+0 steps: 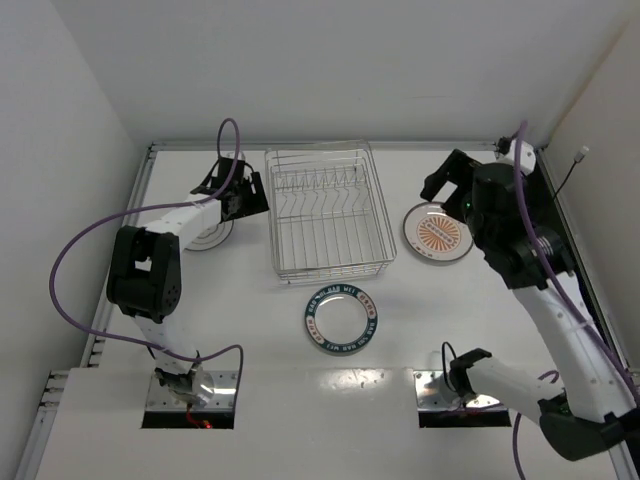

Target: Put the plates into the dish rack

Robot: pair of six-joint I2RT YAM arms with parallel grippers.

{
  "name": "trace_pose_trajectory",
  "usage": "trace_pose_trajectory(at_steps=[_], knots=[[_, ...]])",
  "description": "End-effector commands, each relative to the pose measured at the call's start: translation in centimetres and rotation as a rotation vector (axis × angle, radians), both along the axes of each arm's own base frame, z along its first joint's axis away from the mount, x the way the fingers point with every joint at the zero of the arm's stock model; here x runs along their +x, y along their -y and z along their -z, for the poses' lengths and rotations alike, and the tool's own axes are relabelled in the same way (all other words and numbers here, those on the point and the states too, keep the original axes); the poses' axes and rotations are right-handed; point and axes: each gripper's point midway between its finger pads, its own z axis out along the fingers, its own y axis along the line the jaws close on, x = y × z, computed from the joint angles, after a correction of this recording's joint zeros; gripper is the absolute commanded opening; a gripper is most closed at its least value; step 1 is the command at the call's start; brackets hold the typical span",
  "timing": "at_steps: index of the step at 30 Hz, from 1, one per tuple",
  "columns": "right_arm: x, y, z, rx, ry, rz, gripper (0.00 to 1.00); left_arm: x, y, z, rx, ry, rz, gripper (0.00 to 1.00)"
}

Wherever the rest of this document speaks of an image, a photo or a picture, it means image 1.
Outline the orange sunburst plate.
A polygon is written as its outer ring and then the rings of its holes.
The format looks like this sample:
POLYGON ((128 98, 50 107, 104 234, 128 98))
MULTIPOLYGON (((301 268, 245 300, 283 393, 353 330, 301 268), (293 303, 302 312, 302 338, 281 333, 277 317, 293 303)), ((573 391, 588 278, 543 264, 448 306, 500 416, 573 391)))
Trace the orange sunburst plate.
POLYGON ((449 216, 441 202, 423 202, 404 216, 402 234, 407 245, 432 262, 456 262, 473 247, 468 227, 449 216))

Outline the dark teal rimmed plate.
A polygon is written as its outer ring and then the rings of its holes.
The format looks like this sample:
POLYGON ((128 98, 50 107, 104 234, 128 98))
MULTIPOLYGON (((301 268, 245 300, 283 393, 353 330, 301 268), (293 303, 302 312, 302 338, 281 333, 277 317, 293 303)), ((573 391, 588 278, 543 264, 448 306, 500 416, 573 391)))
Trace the dark teal rimmed plate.
POLYGON ((316 348, 332 356, 349 356, 371 342, 379 325, 379 312, 364 290, 336 283, 311 296, 303 321, 316 348))

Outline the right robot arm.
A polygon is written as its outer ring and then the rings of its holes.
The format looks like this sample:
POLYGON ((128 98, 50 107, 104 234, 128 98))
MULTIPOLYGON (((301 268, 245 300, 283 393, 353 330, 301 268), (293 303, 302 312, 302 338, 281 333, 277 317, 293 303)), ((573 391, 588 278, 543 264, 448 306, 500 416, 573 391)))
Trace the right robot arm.
POLYGON ((507 163, 482 164, 455 149, 424 180, 431 200, 450 182, 445 213, 466 224, 474 245, 525 308, 561 383, 520 373, 476 348, 449 363, 442 392, 470 400, 489 395, 539 426, 564 459, 582 460, 639 433, 639 400, 588 319, 566 243, 524 219, 525 177, 507 163))

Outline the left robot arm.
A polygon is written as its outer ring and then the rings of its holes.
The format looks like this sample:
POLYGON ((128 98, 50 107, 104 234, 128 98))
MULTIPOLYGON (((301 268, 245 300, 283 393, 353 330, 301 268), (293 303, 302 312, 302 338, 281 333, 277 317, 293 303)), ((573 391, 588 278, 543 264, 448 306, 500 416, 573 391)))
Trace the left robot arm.
POLYGON ((202 355, 171 317, 182 294, 182 254, 220 225, 267 210, 260 174, 244 157, 220 156, 180 206, 117 232, 107 299, 133 319, 150 344, 160 386, 189 406, 206 406, 214 384, 202 355))

